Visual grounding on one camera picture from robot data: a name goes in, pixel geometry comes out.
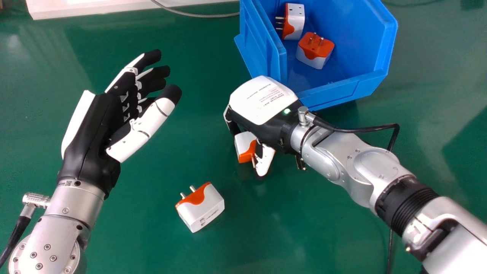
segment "bolt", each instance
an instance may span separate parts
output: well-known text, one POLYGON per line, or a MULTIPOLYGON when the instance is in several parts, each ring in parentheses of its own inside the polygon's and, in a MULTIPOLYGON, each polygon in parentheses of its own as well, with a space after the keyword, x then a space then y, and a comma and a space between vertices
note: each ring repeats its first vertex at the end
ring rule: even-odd
POLYGON ((298 118, 300 120, 300 126, 305 127, 308 125, 308 121, 306 120, 306 114, 308 113, 308 108, 305 106, 301 106, 298 108, 298 118))

